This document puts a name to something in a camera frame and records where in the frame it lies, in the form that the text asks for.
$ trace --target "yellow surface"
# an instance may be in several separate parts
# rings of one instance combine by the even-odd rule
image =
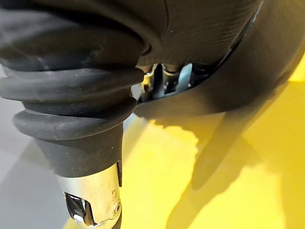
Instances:
[[[267,102],[135,119],[123,141],[121,228],[305,229],[304,61]]]

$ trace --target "gray floor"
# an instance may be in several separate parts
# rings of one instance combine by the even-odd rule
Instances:
[[[19,102],[0,98],[0,228],[61,229],[68,218],[55,176],[34,141],[14,127]]]

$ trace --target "textured plastic surface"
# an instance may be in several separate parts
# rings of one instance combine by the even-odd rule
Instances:
[[[264,1],[239,45],[210,78],[183,93],[139,104],[136,114],[158,118],[217,113],[274,90],[304,53],[304,13],[304,1]]]

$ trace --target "yellow floor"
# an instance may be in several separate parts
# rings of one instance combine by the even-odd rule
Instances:
[[[304,164],[305,59],[267,102],[135,119],[123,141],[122,229],[305,229]]]

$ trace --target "silver metal shaft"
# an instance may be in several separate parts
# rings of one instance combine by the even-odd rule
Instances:
[[[84,228],[112,229],[122,205],[117,163],[86,177],[60,177],[70,216]]]

